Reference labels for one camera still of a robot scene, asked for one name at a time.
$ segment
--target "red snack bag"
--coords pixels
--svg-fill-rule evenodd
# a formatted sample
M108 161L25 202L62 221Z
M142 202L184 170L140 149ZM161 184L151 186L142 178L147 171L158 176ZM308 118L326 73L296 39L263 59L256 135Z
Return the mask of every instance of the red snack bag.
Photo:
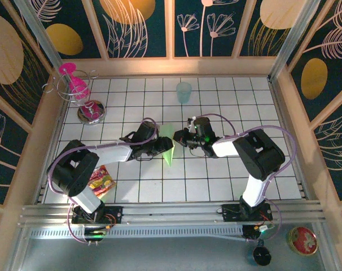
M106 167L101 165L98 169L93 171L88 186L93 193L100 199L106 192L116 186L116 182L109 175Z

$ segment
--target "green triangular object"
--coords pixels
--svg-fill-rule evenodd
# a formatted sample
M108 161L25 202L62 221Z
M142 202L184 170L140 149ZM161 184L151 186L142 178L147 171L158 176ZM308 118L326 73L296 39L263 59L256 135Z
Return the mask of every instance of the green triangular object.
M168 137L173 138L173 134L175 133L175 130L173 129L172 123L167 123L160 126L160 133L159 136L161 137ZM175 149L175 144L172 140L173 148L171 150L168 150L166 152L162 153L163 158L165 159L166 163L171 167L172 164L172 157L173 157L173 151Z

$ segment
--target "yellow circle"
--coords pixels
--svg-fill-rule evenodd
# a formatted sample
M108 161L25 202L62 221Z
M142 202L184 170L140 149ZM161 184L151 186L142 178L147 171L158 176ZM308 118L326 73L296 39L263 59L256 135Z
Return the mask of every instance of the yellow circle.
M121 24L130 24L131 18L134 17L129 2L135 12L141 12L145 21L151 17L156 6L155 0L100 0L107 15Z
M22 40L17 31L0 16L0 83L13 84L23 69Z
M323 91L328 79L328 68L318 58L309 60L301 75L301 92L306 99L313 100Z
M260 19L271 29L291 28L306 0L263 0L260 6Z
M77 55L83 50L80 35L65 24L53 24L46 32L57 51L65 55Z

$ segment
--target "white grid floor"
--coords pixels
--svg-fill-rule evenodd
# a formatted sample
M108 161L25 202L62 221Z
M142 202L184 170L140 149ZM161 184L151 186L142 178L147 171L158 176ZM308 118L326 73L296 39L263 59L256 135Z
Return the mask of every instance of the white grid floor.
M180 81L192 85L190 101L180 105L176 85ZM73 104L68 109L57 154L68 141L80 139L86 145L107 143L137 130L143 117L159 124L172 123L175 130L186 126L188 117L217 113L228 118L236 132L258 125L280 126L266 78L123 78L93 81L90 99L107 105L107 116L95 126L82 125ZM219 117L209 117L217 136L232 134L229 125ZM280 131L266 133L289 159ZM201 149L193 151L202 156ZM106 165L117 180L115 189L103 197L105 203L184 202L238 200L246 184L248 172L239 157L197 158L176 143L173 164L169 167L159 155L151 161L130 161ZM300 199L293 168L283 171L273 181L266 196L269 199ZM44 203L65 203L67 198L52 193L48 187Z

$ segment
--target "light blue cup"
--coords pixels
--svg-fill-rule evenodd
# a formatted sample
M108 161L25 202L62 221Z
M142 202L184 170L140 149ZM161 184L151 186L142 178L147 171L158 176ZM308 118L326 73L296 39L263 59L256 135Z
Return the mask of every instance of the light blue cup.
M191 91L192 91L192 87L189 83L186 83L186 82L178 83L176 86L178 101L181 104L187 103L188 100L190 100Z

